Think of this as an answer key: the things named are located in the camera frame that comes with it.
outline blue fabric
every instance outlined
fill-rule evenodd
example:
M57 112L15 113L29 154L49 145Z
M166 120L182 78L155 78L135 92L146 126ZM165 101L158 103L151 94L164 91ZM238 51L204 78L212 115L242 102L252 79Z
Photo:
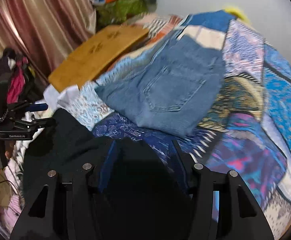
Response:
M182 23L182 26L202 25L204 27L226 33L229 27L229 22L235 18L236 17L232 14L228 14L222 10L217 12L191 14Z
M217 135L210 130L195 128L193 136L181 139L160 131L137 127L117 112L99 122L92 133L96 137L108 136L113 139L129 137L133 141L144 140L168 167L170 173L174 174L180 188L184 191L187 189L186 175L172 140L177 140L183 152L191 154L202 163L202 158L205 157L209 145Z
M291 80L291 65L276 49L267 44L264 45L264 60Z
M227 128L206 166L221 173L236 170L265 210L269 192L286 172L287 160L253 116L231 114Z
M224 72L220 51L203 48L185 35L168 40L133 76L95 91L138 127L185 138L211 108Z
M266 66L265 63L264 86L269 94L267 111L291 151L291 83Z
M102 74L95 82L100 86L105 86L127 76L131 76L139 67L148 65L151 62L155 53L163 46L170 36L171 34L168 34L156 45L143 51L135 58L130 58L129 56L122 58L115 64L113 69Z
M108 185L108 182L111 177L111 172L113 169L113 165L115 161L117 160L119 155L119 152L116 148L116 142L113 141L112 145L109 149L108 155L106 156L106 159L102 165L101 171L100 171L100 180L99 180L99 185L98 189L103 192L103 190L106 188Z

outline green bag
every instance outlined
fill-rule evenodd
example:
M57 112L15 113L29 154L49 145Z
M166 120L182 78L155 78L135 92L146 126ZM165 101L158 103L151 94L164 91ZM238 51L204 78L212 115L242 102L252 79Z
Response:
M122 24L127 19L148 11L144 0L116 0L95 8L98 12L98 29L110 24Z

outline bed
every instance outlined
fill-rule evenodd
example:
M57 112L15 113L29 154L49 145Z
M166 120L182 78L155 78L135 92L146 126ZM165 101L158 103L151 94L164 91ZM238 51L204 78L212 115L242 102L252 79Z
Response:
M185 19L150 14L127 24L149 28L150 41L123 56L95 82L87 82L79 96L64 108L94 137L144 140L172 171L181 165L171 154L172 141L177 141L183 152L213 171L238 171L268 220L274 239L291 239L291 66L287 60L252 27L224 11L189 15ZM211 109L198 123L193 136L183 139L137 127L109 108L95 92L96 87L127 78L131 71L149 64L169 33L187 35L202 46L222 50L226 68L224 83ZM44 117L52 114L51 111L39 113ZM40 132L36 140L44 141L47 134ZM44 163L46 155L40 158L26 155L34 147L33 143L29 144L17 142L15 158L6 170L7 178L15 182L22 196L23 187L26 191L35 181L27 175L31 168L45 174L55 165L49 161L48 165L34 167L34 161ZM181 189L187 187L184 179L175 179ZM214 198L217 220L217 193Z

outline jeans back pocket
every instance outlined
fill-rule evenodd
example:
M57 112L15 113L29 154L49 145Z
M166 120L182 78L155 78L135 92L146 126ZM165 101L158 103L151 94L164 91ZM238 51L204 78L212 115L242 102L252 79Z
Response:
M180 111L205 82L207 69L211 69L216 58L208 66L188 57L166 60L165 66L143 90L152 111Z

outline metal screw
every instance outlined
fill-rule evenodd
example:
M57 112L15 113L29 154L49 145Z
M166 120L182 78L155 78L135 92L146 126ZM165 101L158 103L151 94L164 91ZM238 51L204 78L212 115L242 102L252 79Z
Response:
M232 177L236 177L238 175L238 173L236 171L232 170L232 171L230 171L230 175Z
M48 175L49 177L53 177L53 176L56 175L56 171L55 171L55 170L51 170L51 171L49 171L49 172L47 173L47 175Z
M194 165L194 168L197 169L197 170L202 170L203 169L203 165L201 163L196 163Z
M90 168L92 168L92 165L90 163L86 163L83 164L82 168L84 168L85 170L89 170Z

